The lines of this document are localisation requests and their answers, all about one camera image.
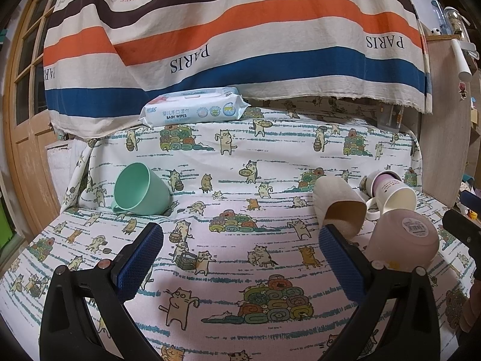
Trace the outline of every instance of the mug handle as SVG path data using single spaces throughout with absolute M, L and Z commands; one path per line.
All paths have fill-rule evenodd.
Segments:
M 117 213 L 117 214 L 128 213 L 128 210 L 124 210 L 117 205 L 117 202 L 115 202 L 115 199 L 112 201 L 112 204 L 110 205 L 110 208 L 112 209 L 112 212 Z
M 376 197 L 371 198 L 369 201 L 366 202 L 366 206 L 367 206 L 366 219 L 367 220 L 370 220 L 370 221 L 379 220 L 379 218 L 381 217 L 381 212 L 379 212 L 379 210 L 377 212 L 369 212 L 369 209 L 373 207 L 376 202 L 377 202 Z

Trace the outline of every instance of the green object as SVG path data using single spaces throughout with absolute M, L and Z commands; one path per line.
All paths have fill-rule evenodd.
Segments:
M 7 216 L 3 211 L 3 205 L 0 203 L 0 248 L 3 248 L 13 235 L 10 225 L 8 224 Z
M 3 42 L 6 36 L 7 36 L 7 30 L 0 31 L 0 45 L 3 45 Z
M 118 176 L 111 208 L 115 213 L 155 215 L 165 212 L 171 203 L 164 181 L 146 165 L 134 162 Z

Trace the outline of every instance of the pink cup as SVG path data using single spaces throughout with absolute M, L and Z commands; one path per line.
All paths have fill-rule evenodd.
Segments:
M 372 182 L 373 193 L 376 193 L 379 185 L 383 184 L 385 181 L 387 182 L 389 179 L 393 179 L 394 181 L 396 180 L 396 178 L 391 174 L 380 174 L 376 179 L 374 179 L 374 182 Z

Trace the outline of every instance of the wooden cabinet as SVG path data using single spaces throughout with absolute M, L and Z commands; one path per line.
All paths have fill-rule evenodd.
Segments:
M 422 116 L 419 145 L 423 190 L 448 207 L 455 204 L 465 172 L 471 133 L 471 95 L 462 99 L 450 40 L 427 43 L 433 114 Z

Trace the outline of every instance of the plastic bottle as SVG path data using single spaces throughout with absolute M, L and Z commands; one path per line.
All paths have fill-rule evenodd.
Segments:
M 436 13 L 439 21 L 439 30 L 441 31 L 442 35 L 451 35 L 453 31 L 451 30 L 450 25 L 446 22 L 446 18 L 444 17 L 443 9 L 439 4 L 438 0 L 431 0 L 432 10 Z
M 451 25 L 453 33 L 460 35 L 461 40 L 465 42 L 470 41 L 470 36 L 467 34 L 464 20 L 459 11 L 453 7 L 446 7 L 444 9 L 444 15 L 446 15 L 447 22 Z

